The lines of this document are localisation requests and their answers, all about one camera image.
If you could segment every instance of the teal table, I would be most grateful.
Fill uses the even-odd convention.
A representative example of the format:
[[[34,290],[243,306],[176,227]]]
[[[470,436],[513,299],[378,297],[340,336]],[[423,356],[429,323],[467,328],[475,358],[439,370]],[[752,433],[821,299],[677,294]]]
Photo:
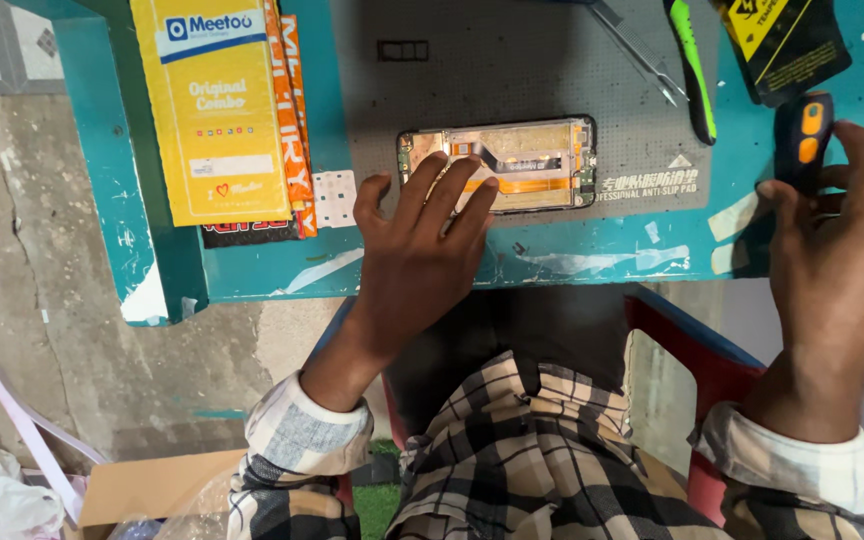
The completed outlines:
[[[214,250],[202,249],[197,227],[172,227],[148,90],[124,0],[13,3],[53,21],[115,292],[129,324],[176,323],[213,302],[355,294],[362,254],[355,227],[325,228],[301,242]],[[313,169],[352,169],[329,0],[282,3],[299,21]],[[837,117],[864,125],[864,2],[838,0],[836,10],[853,66],[822,88],[835,97]],[[773,111],[751,103],[725,30],[718,46],[715,78],[729,83],[717,92],[719,136],[705,208],[495,228],[475,287],[764,275],[774,227],[770,218],[718,238],[709,223],[771,174],[773,153]],[[844,161],[837,143],[828,160]],[[646,228],[653,223],[660,238],[655,243]]]

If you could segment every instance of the orange packaging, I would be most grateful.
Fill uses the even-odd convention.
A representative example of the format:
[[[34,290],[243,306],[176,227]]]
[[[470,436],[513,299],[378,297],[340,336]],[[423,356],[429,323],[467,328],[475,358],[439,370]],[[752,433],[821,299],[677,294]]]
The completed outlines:
[[[285,43],[285,58],[289,63],[289,74],[292,76],[302,146],[308,158],[311,153],[309,153],[309,129],[306,124],[306,83],[303,81],[303,63],[299,54],[299,22],[295,15],[282,15],[282,42]]]
[[[300,235],[316,237],[315,226],[315,195],[312,189],[312,178],[309,175],[309,161],[306,153],[306,143],[303,141],[303,130],[300,127],[300,115],[297,113],[297,93],[291,80],[292,62],[287,59],[283,49],[282,29],[277,17],[277,8],[266,7],[266,34],[269,39],[271,53],[271,80],[274,90],[274,100],[278,116],[279,132],[282,136],[282,156],[288,183],[289,202],[299,221]]]
[[[305,151],[305,166],[309,172],[312,171],[312,153],[309,151],[309,129],[306,123],[306,83],[303,82],[302,55],[299,51],[299,21],[295,15],[282,15],[282,43],[285,45],[285,58],[289,65],[289,75],[292,82],[292,95],[294,97],[295,112],[298,116],[298,133],[302,140],[302,149]],[[303,214],[304,226],[309,234],[315,237],[318,232],[316,228],[315,197],[305,204]]]

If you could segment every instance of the yellow package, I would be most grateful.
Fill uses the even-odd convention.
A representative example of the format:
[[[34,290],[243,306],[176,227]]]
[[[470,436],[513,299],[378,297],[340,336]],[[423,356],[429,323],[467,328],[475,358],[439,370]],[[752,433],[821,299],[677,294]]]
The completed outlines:
[[[132,0],[176,227],[293,218],[261,0]]]

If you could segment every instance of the fingernail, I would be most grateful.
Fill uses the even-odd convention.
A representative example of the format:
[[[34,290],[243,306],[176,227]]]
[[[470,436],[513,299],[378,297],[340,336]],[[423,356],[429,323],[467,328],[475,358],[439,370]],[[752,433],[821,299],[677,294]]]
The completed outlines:
[[[755,191],[766,199],[772,199],[776,195],[776,189],[772,185],[772,180],[767,179],[755,187]]]

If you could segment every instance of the green artificial grass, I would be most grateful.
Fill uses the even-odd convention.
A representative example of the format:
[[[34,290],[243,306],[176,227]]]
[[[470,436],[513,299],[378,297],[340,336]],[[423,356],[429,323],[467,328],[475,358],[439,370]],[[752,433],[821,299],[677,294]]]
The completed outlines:
[[[399,486],[386,483],[353,487],[352,497],[362,524],[362,540],[382,540],[399,508]]]

